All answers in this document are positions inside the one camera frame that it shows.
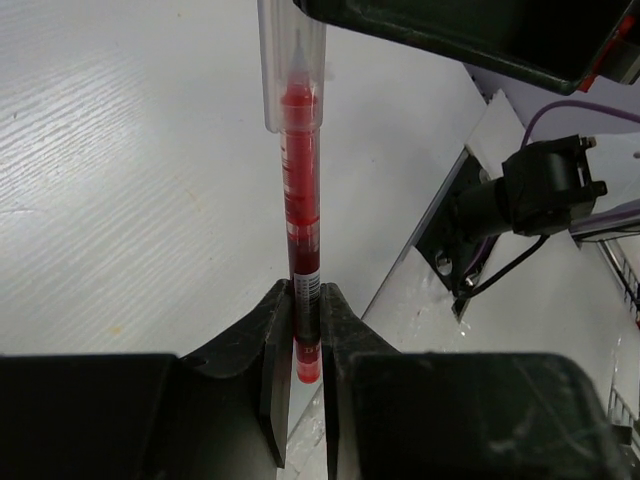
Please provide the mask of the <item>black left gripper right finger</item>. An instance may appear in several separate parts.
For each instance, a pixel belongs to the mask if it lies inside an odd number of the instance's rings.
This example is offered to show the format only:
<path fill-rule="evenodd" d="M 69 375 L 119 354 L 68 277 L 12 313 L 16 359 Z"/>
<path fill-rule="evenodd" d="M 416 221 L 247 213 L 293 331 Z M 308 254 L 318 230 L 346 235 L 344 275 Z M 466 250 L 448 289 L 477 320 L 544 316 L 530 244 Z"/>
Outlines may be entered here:
<path fill-rule="evenodd" d="M 332 479 L 621 479 L 594 385 L 546 353 L 402 353 L 320 297 Z"/>

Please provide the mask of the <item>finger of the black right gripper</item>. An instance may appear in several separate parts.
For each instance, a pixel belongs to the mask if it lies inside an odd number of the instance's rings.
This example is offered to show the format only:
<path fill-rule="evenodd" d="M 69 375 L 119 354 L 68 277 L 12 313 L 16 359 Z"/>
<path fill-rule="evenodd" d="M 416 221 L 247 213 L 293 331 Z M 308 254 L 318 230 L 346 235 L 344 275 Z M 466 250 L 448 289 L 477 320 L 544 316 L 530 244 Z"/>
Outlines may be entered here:
<path fill-rule="evenodd" d="M 639 78 L 631 0 L 299 1 L 322 23 L 472 64 L 558 93 Z"/>

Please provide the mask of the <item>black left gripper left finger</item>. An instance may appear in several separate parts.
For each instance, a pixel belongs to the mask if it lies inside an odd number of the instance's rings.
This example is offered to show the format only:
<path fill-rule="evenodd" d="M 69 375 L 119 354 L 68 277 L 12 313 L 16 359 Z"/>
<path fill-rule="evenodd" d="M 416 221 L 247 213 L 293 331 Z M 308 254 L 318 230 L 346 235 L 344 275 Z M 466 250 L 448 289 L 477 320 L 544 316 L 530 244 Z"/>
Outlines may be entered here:
<path fill-rule="evenodd" d="M 1 359 L 5 479 L 273 479 L 285 464 L 290 284 L 185 356 Z"/>

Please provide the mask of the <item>clear plastic cap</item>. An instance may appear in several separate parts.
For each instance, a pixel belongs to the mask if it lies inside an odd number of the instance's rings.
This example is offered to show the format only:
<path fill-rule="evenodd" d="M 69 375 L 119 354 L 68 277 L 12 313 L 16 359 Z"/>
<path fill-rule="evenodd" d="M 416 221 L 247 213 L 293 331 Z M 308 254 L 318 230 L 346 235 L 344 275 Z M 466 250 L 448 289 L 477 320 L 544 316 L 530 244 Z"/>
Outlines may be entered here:
<path fill-rule="evenodd" d="M 323 120 L 326 26 L 292 1 L 257 3 L 265 126 L 286 129 L 283 100 L 290 86 L 306 87 L 314 101 L 311 127 Z"/>

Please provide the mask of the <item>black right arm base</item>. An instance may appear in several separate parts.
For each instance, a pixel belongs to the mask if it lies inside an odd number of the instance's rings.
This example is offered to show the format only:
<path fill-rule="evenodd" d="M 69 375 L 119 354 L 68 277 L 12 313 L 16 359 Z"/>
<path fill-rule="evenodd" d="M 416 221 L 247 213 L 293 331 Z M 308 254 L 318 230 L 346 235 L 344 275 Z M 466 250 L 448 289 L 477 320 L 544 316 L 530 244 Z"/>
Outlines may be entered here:
<path fill-rule="evenodd" d="M 554 234 L 588 217 L 607 186 L 591 176 L 592 137 L 578 135 L 522 147 L 501 165 L 500 177 L 463 151 L 412 238 L 412 244 L 453 296 L 462 316 L 469 301 L 537 252 Z M 479 279 L 500 235 L 535 243 L 490 279 Z"/>

